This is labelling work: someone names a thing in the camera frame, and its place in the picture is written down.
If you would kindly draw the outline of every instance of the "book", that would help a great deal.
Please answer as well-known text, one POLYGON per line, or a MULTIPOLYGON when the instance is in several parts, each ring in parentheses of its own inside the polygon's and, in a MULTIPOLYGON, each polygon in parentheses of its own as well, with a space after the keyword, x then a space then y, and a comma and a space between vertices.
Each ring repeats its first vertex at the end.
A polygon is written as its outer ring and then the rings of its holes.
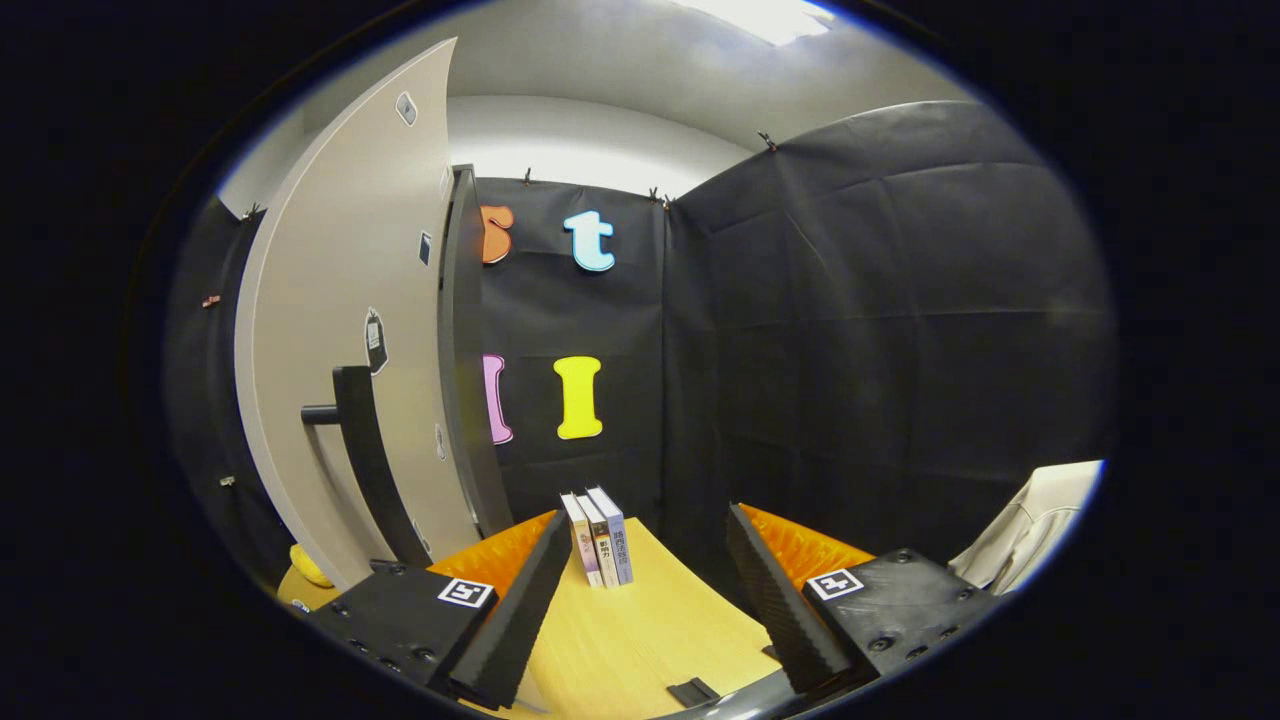
POLYGON ((564 503, 570 524, 573 525, 573 546, 582 557, 582 568, 586 569, 586 582, 593 588, 598 588, 604 584, 604 578, 600 577, 600 564, 595 560, 595 539, 591 536, 591 527, 586 523, 586 512, 582 512, 582 506, 579 505, 577 498, 571 492, 562 495, 561 502, 564 503))
POLYGON ((627 528, 622 510, 605 495, 604 488, 594 487, 586 491, 586 496, 595 503, 604 521, 609 524, 609 539, 613 542, 613 562, 618 568, 618 584, 625 585, 635 580, 631 571, 631 552, 627 551, 627 528))
POLYGON ((600 515, 595 503, 585 495, 577 496, 577 502, 586 514, 586 523, 591 528, 591 539, 595 541, 595 557, 600 561, 600 577, 604 578, 604 587, 618 587, 618 566, 613 562, 613 543, 609 541, 609 521, 600 515))

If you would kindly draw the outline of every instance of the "book spine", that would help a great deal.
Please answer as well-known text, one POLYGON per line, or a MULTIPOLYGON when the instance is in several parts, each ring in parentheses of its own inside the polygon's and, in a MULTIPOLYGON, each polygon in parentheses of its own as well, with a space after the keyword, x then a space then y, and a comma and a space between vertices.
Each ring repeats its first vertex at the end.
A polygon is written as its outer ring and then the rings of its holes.
POLYGON ((618 566, 613 561, 613 543, 609 542, 609 524, 593 523, 591 533, 595 534, 595 555, 600 560, 600 575, 604 578, 604 587, 618 587, 618 566))
POLYGON ((609 539, 613 542, 613 562, 618 568, 618 584, 625 585, 635 577, 631 574, 631 552, 627 551, 627 528, 622 515, 609 518, 609 539))
POLYGON ((582 568, 586 570, 586 582, 593 588, 604 584, 600 577, 600 564, 595 560, 595 541, 591 538, 591 528, 586 520, 573 523, 573 542, 577 544, 577 553, 582 559, 582 568))

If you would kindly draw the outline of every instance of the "black door handle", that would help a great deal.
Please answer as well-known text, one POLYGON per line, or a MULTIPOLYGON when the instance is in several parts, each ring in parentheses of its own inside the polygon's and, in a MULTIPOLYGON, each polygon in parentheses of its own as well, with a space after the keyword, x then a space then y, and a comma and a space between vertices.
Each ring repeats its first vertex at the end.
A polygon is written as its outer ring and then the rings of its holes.
POLYGON ((333 405, 303 405, 302 424, 338 425, 347 446, 347 459, 360 486, 360 495, 369 506, 374 524, 381 533, 396 560, 416 568, 431 565, 431 556, 413 529, 404 510, 374 405, 374 378, 366 365, 333 369, 333 405))

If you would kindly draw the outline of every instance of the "blue book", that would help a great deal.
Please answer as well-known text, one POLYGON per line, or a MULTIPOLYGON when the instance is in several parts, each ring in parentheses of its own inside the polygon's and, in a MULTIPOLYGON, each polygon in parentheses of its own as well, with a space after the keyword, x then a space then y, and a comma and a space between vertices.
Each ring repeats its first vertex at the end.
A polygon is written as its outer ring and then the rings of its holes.
POLYGON ((635 573, 631 571, 631 550, 627 547, 627 528, 622 518, 622 511, 598 487, 586 491, 586 495, 595 502, 600 514, 604 515, 604 520, 609 524, 609 539, 613 541, 613 560, 618 566, 618 584, 625 585, 635 582, 635 573))

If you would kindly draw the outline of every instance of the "black curtain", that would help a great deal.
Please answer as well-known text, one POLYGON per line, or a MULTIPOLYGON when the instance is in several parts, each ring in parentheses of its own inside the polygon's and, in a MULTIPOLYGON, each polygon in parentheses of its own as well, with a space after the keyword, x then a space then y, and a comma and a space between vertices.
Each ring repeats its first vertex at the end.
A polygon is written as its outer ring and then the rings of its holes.
POLYGON ((495 447, 515 521, 559 506, 558 493, 599 484, 645 527, 662 514, 662 247, 664 213, 648 197, 553 182, 476 178, 481 205, 515 215, 509 254, 483 272, 485 352, 506 368, 499 395, 511 442, 495 447), (613 225, 614 265, 573 260, 564 220, 595 210, 613 225), (556 360, 600 361, 600 434, 561 439, 556 360))
POLYGON ((211 197, 192 222, 172 278, 160 379, 169 441, 191 491, 232 556, 275 588, 293 537, 253 465, 233 360, 239 281, 264 214, 237 218, 211 197), (220 300, 206 307, 210 296, 220 300))
POLYGON ((673 202, 664 268, 663 541, 736 603, 730 502, 945 562, 1032 469, 1108 447, 1101 258, 984 106, 760 152, 673 202))

